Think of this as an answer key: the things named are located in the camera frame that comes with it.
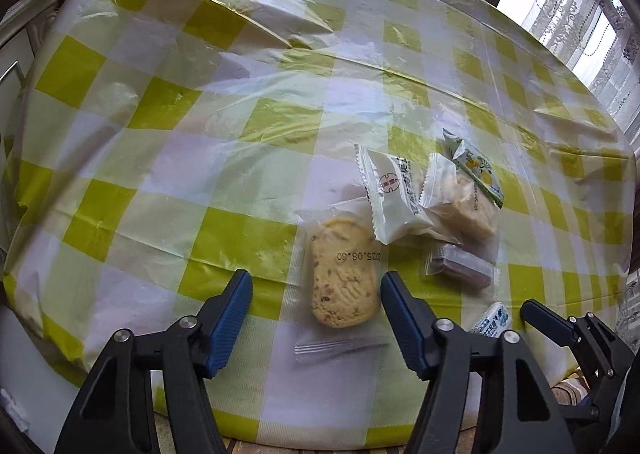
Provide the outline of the small white blue packet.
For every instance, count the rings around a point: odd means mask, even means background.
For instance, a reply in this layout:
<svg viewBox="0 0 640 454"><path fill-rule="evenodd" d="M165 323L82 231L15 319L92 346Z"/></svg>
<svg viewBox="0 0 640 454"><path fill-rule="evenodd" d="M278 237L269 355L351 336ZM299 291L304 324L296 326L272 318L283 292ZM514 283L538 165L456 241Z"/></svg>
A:
<svg viewBox="0 0 640 454"><path fill-rule="evenodd" d="M502 302L494 302L471 327L471 333L498 338L512 324L512 315Z"/></svg>

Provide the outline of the small dark candy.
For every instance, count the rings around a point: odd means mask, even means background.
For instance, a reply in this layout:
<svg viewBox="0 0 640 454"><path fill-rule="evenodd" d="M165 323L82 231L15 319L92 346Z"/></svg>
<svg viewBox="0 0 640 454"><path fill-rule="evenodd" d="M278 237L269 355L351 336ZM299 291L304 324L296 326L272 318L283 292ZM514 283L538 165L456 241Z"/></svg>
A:
<svg viewBox="0 0 640 454"><path fill-rule="evenodd" d="M491 285L495 266L464 248L438 243L427 248L424 272L426 275L444 274L481 289Z"/></svg>

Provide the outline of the clear pale cake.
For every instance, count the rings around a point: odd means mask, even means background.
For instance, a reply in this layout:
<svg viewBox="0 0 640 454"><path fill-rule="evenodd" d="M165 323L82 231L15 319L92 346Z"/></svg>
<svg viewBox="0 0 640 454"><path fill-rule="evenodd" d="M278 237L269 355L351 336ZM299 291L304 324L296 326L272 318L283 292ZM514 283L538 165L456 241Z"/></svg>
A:
<svg viewBox="0 0 640 454"><path fill-rule="evenodd" d="M428 156L420 205L480 243L498 235L498 207L469 174L439 153Z"/></svg>

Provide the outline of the green lemon snack packet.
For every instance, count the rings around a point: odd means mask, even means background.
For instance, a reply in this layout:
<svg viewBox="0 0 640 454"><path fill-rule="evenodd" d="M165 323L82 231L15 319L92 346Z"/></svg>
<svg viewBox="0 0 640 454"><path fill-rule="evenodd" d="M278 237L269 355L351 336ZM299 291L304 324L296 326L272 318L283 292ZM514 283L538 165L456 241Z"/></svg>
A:
<svg viewBox="0 0 640 454"><path fill-rule="evenodd" d="M442 130L450 159L466 174L499 208L503 207L504 195L497 174L489 160L473 144L463 137Z"/></svg>

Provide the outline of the clear oval cookie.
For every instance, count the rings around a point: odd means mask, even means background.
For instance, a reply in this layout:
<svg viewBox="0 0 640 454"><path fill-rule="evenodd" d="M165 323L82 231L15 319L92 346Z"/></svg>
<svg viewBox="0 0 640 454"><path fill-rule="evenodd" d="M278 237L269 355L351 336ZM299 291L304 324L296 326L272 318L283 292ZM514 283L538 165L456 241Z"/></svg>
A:
<svg viewBox="0 0 640 454"><path fill-rule="evenodd" d="M385 248L374 236L367 198L303 210L299 218L305 237L296 360L332 359L388 344L380 300Z"/></svg>

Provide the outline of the white red-logo snack packet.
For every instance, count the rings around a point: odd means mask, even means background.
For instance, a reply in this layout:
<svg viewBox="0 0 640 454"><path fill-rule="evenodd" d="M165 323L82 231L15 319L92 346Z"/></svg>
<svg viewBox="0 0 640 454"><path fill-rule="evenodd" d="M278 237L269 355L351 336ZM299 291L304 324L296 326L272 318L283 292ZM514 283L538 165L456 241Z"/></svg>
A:
<svg viewBox="0 0 640 454"><path fill-rule="evenodd" d="M389 245L408 235L435 228L419 205L412 163L406 158L355 145L357 166L372 212L375 238Z"/></svg>

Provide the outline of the striped towel cushion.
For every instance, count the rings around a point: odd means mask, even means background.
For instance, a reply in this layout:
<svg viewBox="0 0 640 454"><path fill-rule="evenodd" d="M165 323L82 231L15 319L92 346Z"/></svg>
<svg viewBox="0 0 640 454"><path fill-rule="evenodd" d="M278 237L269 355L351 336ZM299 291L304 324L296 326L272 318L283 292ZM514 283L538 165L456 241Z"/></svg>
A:
<svg viewBox="0 0 640 454"><path fill-rule="evenodd" d="M589 394L589 385L580 368L573 370L563 380L555 384L552 393L560 405L577 406Z"/></svg>

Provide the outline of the yellow checkered tablecloth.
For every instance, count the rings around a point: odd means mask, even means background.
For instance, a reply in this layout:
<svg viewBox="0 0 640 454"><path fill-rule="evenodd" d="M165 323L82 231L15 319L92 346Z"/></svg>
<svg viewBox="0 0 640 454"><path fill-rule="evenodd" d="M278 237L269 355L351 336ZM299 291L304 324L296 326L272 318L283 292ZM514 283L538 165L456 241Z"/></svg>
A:
<svg viewBox="0 0 640 454"><path fill-rule="evenodd" d="M9 303L68 368L161 330L235 270L254 297L209 382L227 436L288 448L406 442L425 391L392 341L297 361L303 215L362 198L357 147L423 166L449 130L495 169L495 284L382 263L471 324L535 298L613 324L634 153L590 92L480 0L67 0L30 68L3 183Z"/></svg>

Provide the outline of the white lace curtain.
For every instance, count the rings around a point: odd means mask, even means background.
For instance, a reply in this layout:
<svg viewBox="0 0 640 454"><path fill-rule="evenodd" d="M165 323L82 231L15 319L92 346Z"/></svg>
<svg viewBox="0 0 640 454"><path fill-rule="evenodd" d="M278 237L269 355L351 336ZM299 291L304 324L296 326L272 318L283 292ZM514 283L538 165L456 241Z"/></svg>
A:
<svg viewBox="0 0 640 454"><path fill-rule="evenodd" d="M626 132L639 126L639 29L621 0L535 0L524 27Z"/></svg>

